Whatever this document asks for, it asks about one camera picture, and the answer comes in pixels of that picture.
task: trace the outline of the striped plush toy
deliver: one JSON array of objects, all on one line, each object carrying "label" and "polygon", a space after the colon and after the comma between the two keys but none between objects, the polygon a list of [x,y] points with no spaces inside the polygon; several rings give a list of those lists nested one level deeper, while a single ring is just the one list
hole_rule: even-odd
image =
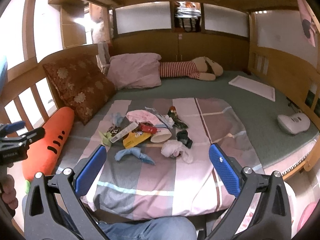
[{"label": "striped plush toy", "polygon": [[207,57],[197,57],[191,61],[161,62],[159,73],[161,78],[189,77],[212,81],[222,75],[223,68]]}]

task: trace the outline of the red package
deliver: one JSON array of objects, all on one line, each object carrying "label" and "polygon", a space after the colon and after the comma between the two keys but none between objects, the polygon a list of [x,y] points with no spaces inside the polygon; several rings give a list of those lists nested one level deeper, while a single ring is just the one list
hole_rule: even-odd
[{"label": "red package", "polygon": [[151,133],[151,134],[155,134],[157,132],[157,128],[144,124],[144,123],[140,123],[139,124],[139,129],[143,132],[147,132],[147,133]]}]

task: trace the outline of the red and white striped clothing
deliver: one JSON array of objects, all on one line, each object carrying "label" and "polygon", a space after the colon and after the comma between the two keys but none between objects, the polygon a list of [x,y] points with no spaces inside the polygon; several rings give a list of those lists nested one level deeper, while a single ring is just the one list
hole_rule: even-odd
[{"label": "red and white striped clothing", "polygon": [[193,61],[160,62],[159,66],[159,74],[161,78],[188,77],[190,74],[196,72],[198,72],[198,69]]}]

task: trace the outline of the wooden cabinet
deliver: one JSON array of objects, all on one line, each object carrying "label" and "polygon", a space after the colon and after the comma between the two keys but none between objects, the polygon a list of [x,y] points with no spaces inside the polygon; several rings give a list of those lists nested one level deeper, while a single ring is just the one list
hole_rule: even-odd
[{"label": "wooden cabinet", "polygon": [[248,67],[249,41],[215,34],[179,34],[179,60],[208,57],[224,70],[244,70]]},{"label": "wooden cabinet", "polygon": [[237,37],[202,34],[143,31],[113,40],[117,55],[154,52],[162,61],[188,61],[208,57],[224,70],[244,70],[248,67],[249,41]]}]

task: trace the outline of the striped bed sheet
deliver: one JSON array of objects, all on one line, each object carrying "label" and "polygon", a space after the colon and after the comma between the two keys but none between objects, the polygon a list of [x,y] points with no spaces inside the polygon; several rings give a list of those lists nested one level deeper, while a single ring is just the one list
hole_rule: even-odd
[{"label": "striped bed sheet", "polygon": [[[142,163],[132,155],[116,162],[115,154],[124,147],[121,142],[115,143],[107,149],[107,161],[82,201],[93,211],[102,209],[132,220],[201,215],[228,208],[234,197],[228,194],[209,160],[209,146],[217,142],[242,166],[250,166],[257,173],[264,171],[244,125],[222,99],[115,100],[85,127],[79,122],[74,124],[56,172],[74,167],[92,153],[100,143],[98,131],[106,131],[112,125],[111,114],[120,112],[125,116],[128,111],[145,106],[166,114],[172,105],[189,126],[193,163],[187,164],[181,158],[165,158],[161,155],[162,144],[148,141],[139,147],[155,161],[155,166]],[[121,126],[128,123],[125,118]],[[172,139],[178,131],[172,130]]]}]

